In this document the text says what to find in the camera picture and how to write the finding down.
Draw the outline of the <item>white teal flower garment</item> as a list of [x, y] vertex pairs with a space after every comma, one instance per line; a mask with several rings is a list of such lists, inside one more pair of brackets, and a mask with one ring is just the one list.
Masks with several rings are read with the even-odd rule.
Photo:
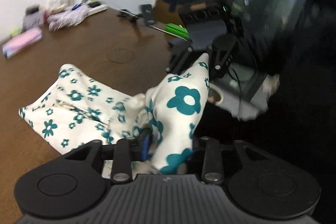
[[85, 75], [72, 64], [19, 115], [54, 149], [65, 154], [92, 140], [116, 144], [149, 131], [146, 161], [175, 174], [192, 155], [194, 131], [210, 88], [209, 56], [201, 55], [181, 75], [167, 75], [145, 93], [129, 96]]

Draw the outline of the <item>pink blue garment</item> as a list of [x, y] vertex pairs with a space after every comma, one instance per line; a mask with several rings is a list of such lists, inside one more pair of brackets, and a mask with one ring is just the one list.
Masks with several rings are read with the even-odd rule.
[[8, 42], [6, 42], [2, 46], [3, 55], [10, 59], [15, 56], [21, 50], [26, 47], [36, 43], [41, 40], [43, 36], [43, 31], [39, 27], [31, 28], [13, 38], [11, 38]]

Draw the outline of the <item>pile of white clutter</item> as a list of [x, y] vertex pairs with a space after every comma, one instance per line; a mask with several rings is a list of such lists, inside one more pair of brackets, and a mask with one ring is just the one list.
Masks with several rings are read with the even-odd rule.
[[49, 31], [58, 31], [77, 26], [107, 9], [108, 5], [102, 0], [48, 0], [42, 12]]

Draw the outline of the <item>grey storage box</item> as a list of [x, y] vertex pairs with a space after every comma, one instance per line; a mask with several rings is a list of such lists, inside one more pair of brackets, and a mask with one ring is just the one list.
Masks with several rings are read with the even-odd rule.
[[29, 6], [25, 10], [23, 18], [22, 30], [26, 31], [34, 27], [39, 27], [44, 24], [43, 11], [39, 5]]

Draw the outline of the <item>green small box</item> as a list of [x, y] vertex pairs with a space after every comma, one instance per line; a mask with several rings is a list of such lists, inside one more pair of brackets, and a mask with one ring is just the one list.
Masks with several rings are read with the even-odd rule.
[[22, 29], [21, 28], [16, 28], [10, 31], [10, 37], [13, 38], [19, 34], [22, 33]]

